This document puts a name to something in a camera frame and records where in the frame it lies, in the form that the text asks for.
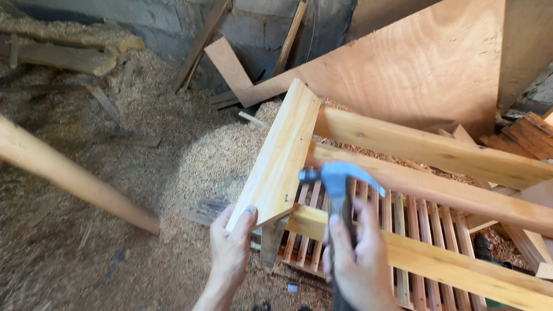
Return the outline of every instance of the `fingernail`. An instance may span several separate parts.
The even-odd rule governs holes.
[[[336,226],[339,221],[340,221],[340,217],[338,215],[332,215],[330,217],[330,225],[331,226]]]

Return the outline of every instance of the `concrete block wall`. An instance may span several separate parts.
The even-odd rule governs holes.
[[[146,46],[179,68],[200,34],[215,0],[12,0],[37,19],[90,23],[117,22],[144,39]],[[272,76],[299,0],[231,0],[212,40],[224,35],[252,80]],[[297,66],[336,49],[345,41],[356,0],[307,0],[299,43],[289,64]],[[228,90],[207,56],[192,88]]]

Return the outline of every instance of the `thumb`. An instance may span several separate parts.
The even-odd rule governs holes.
[[[245,239],[250,233],[250,229],[255,226],[257,222],[257,209],[253,205],[248,205],[248,207],[242,212],[234,229],[232,229],[231,237],[235,239]]]
[[[355,253],[351,246],[351,237],[340,216],[332,215],[328,227],[332,238],[335,269],[341,270],[355,263]]]

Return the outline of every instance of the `blue hammer head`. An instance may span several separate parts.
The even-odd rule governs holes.
[[[386,190],[379,185],[367,172],[349,162],[327,162],[320,170],[304,169],[299,174],[301,182],[322,180],[329,196],[346,194],[346,179],[353,177],[368,183],[381,196],[386,196]]]

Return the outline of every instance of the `round wooden pole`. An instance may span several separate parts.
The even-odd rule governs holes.
[[[0,159],[49,180],[90,204],[153,234],[159,220],[110,185],[0,115]]]

